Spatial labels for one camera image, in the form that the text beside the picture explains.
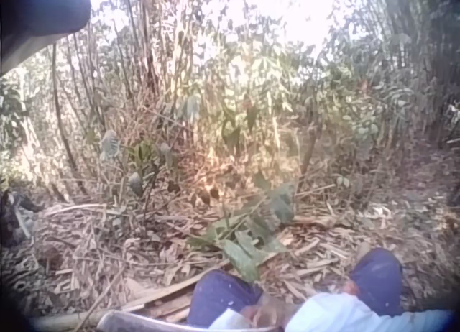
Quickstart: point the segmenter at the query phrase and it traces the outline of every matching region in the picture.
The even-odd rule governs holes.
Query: vegetation
[[[96,6],[1,82],[2,174],[140,208],[130,185],[144,211],[162,190],[219,201],[222,219],[189,241],[257,279],[295,194],[366,203],[415,138],[458,138],[455,0],[345,1],[318,57],[246,0],[243,24],[228,0]]]

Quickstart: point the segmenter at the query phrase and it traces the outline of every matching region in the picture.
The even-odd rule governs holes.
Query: white shirt
[[[321,293],[309,298],[285,332],[441,332],[452,317],[446,310],[378,316],[356,296]],[[249,328],[242,315],[227,309],[210,329]]]

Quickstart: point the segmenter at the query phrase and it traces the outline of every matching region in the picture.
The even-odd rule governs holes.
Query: forest floor
[[[338,213],[299,196],[294,221],[277,236],[288,252],[272,254],[259,266],[260,285],[288,302],[336,292],[357,247],[367,242],[392,250],[401,261],[405,308],[425,308],[427,299],[452,291],[460,283],[460,221],[446,206],[455,183],[449,156],[418,144],[400,174],[360,211]],[[33,316],[86,312],[100,299],[97,310],[121,307],[181,321],[203,273],[216,267],[234,271],[221,252],[187,244],[191,234],[219,218],[218,207],[202,206],[192,214],[185,204],[173,198],[166,212],[147,214],[94,203],[49,206],[37,216],[33,243],[2,250],[3,283]],[[148,227],[140,230],[141,224]],[[120,238],[124,228],[132,232]],[[72,317],[65,323],[75,327]]]

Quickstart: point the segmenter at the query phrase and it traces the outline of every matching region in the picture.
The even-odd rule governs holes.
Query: hand
[[[358,296],[359,295],[359,286],[352,280],[347,280],[344,286],[342,287],[342,292],[345,292],[349,295]]]
[[[245,307],[240,313],[252,322],[253,327],[284,327],[299,306],[284,303],[268,294],[263,294],[256,305]]]

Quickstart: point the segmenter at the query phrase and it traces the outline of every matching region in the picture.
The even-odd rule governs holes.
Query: person's leg
[[[365,254],[351,271],[358,298],[378,315],[400,315],[403,269],[395,255],[383,248]]]
[[[193,291],[187,324],[208,328],[227,308],[241,312],[256,305],[262,289],[224,271],[214,270],[203,276]]]

